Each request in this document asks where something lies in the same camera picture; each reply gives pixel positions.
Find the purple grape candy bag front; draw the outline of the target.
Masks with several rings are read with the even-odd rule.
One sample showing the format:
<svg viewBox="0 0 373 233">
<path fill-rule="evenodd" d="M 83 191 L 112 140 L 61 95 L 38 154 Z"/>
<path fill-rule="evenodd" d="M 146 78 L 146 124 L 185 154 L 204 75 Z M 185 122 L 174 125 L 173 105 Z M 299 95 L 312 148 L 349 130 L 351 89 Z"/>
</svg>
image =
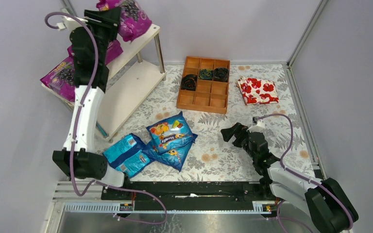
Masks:
<svg viewBox="0 0 373 233">
<path fill-rule="evenodd" d="M 64 60 L 65 62 L 72 62 L 73 61 L 73 51 L 72 46 L 69 46 L 67 48 L 68 51 L 68 57 Z M 110 62 L 112 62 L 114 59 L 119 57 L 123 53 L 123 50 L 121 48 L 120 42 L 118 40 L 114 40 L 109 43 L 108 49 L 106 52 L 106 58 L 105 58 L 105 64 L 108 65 Z"/>
</svg>

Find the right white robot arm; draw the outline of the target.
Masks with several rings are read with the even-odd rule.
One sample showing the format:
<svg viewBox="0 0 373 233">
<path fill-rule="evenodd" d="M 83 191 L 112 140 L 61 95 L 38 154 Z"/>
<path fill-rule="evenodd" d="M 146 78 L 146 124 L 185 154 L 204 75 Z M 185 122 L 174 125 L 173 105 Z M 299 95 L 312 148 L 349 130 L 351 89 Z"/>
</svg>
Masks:
<svg viewBox="0 0 373 233">
<path fill-rule="evenodd" d="M 340 233 L 350 229 L 359 219 L 336 180 L 310 177 L 284 165 L 270 152 L 263 133 L 251 132 L 240 123 L 220 132 L 225 142 L 234 137 L 232 144 L 244 149 L 252 158 L 256 172 L 262 177 L 259 182 L 264 190 L 302 210 L 319 232 Z"/>
</svg>

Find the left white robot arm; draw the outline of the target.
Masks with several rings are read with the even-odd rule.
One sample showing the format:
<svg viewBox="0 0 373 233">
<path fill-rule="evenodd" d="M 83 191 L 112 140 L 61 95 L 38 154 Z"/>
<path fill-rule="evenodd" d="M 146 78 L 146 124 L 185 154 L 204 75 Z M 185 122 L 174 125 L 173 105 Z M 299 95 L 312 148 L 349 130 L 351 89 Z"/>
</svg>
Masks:
<svg viewBox="0 0 373 233">
<path fill-rule="evenodd" d="M 52 159 L 71 178 L 93 178 L 109 187 L 123 186 L 125 175 L 112 168 L 107 159 L 95 153 L 95 130 L 98 111 L 105 95 L 109 69 L 106 54 L 116 40 L 120 25 L 119 7 L 107 11 L 85 10 L 84 19 L 70 29 L 72 43 L 75 98 L 71 126 L 61 150 Z"/>
</svg>

